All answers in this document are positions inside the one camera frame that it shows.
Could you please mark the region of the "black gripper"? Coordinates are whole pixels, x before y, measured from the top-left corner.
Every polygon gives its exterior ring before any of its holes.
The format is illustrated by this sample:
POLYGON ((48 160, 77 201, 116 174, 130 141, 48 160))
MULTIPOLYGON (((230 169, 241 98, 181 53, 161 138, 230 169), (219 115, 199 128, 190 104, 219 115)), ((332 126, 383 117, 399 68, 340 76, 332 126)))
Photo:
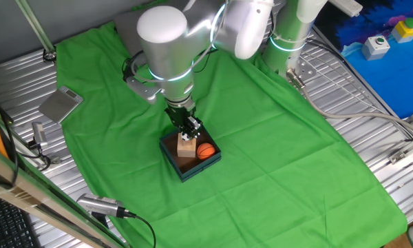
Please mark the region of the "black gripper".
POLYGON ((195 117, 195 103, 185 105, 176 105, 167 102, 165 112, 169 116, 171 123, 179 130, 181 134, 189 133, 189 138, 197 138, 200 135, 202 121, 195 117))

